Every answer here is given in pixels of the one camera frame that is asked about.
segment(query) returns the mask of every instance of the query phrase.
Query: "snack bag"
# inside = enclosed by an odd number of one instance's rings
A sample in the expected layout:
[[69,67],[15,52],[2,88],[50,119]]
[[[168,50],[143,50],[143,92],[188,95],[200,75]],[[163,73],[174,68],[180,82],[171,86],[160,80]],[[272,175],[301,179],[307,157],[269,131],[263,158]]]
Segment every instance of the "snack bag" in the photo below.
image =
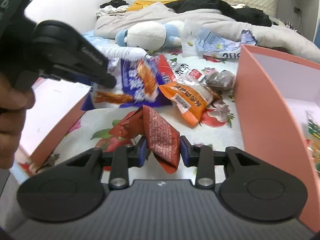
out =
[[236,76],[228,71],[215,72],[206,77],[206,84],[213,90],[226,91],[233,88]]
[[110,59],[108,73],[116,78],[116,86],[113,89],[106,89],[93,83],[82,110],[170,105],[170,100],[159,92],[158,86],[166,82],[163,75],[173,75],[173,73],[169,66],[165,70],[162,69],[160,73],[159,60],[159,57],[149,55],[130,60],[126,58]]
[[109,134],[132,139],[140,135],[147,138],[148,148],[171,174],[177,171],[180,161],[180,134],[162,116],[149,106],[127,114]]
[[320,126],[313,119],[312,115],[306,112],[308,119],[308,134],[313,151],[313,159],[316,170],[320,174]]
[[200,70],[191,68],[186,63],[177,63],[173,72],[177,79],[179,79],[184,74],[188,74],[189,76],[192,76],[199,82],[201,82],[205,78],[205,74],[203,72],[201,72]]
[[172,72],[172,68],[162,54],[158,56],[158,71],[159,73],[161,73],[161,78],[164,84],[176,80]]
[[183,118],[192,126],[200,121],[205,107],[220,96],[188,73],[169,84],[159,86],[161,92],[177,103]]
[[227,40],[207,28],[202,28],[196,37],[196,49],[201,57],[239,58],[242,44],[257,44],[249,30],[242,30],[240,40],[239,42]]

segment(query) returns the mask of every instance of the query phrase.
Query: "orange snack bag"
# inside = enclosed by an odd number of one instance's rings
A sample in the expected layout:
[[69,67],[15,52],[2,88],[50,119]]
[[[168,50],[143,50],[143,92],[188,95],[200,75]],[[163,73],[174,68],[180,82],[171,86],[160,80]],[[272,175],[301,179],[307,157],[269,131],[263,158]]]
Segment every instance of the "orange snack bag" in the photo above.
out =
[[205,107],[219,95],[188,74],[177,81],[159,86],[161,92],[177,103],[182,117],[192,126],[200,121]]

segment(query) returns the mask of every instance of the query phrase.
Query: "pink box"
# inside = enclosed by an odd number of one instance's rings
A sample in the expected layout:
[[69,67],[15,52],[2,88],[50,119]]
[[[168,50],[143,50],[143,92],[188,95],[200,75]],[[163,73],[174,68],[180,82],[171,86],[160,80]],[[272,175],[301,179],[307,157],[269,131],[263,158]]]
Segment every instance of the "pink box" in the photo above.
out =
[[320,122],[320,64],[244,45],[234,96],[245,150],[303,181],[308,200],[300,220],[318,231],[319,177],[303,132],[305,110]]
[[17,155],[23,153],[40,166],[68,130],[85,113],[81,110],[90,87],[67,81],[41,79],[33,85],[34,107],[27,111]]

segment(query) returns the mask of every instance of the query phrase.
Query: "yellow cloth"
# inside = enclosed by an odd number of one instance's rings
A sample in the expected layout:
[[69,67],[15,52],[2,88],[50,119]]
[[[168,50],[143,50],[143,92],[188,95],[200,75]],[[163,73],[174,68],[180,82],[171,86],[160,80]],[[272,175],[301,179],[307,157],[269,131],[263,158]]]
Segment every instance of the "yellow cloth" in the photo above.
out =
[[173,2],[173,1],[177,1],[177,0],[136,0],[134,1],[133,5],[130,6],[127,9],[127,12],[129,11],[139,11],[155,2],[161,2],[163,4],[165,3],[169,3],[169,2]]

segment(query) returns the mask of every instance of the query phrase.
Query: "plastic bag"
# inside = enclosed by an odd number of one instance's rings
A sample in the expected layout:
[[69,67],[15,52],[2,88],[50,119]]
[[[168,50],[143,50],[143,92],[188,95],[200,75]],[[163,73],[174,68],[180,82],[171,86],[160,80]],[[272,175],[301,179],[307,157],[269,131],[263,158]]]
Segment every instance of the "plastic bag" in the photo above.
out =
[[257,43],[249,30],[242,30],[240,39],[240,42],[227,40],[207,28],[202,28],[196,37],[196,48],[201,57],[239,58],[242,44]]
[[235,42],[186,20],[181,34],[181,44],[184,57],[239,58],[242,44],[256,45],[257,41],[249,30],[242,30],[241,41]]
[[206,78],[206,84],[212,90],[229,90],[233,88],[234,82],[235,75],[228,70],[214,72]]

